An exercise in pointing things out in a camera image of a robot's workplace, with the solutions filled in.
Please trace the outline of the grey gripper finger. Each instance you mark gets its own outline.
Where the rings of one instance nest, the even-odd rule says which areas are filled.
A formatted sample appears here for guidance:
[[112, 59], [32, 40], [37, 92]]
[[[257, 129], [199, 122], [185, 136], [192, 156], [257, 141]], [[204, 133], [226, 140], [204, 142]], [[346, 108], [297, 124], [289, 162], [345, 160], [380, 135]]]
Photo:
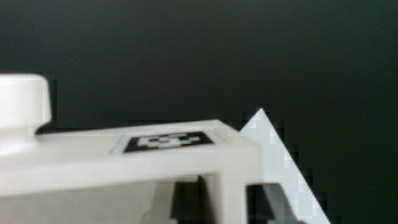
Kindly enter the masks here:
[[206, 224], [206, 183], [202, 177], [194, 182], [178, 182], [172, 194], [170, 218], [178, 224]]

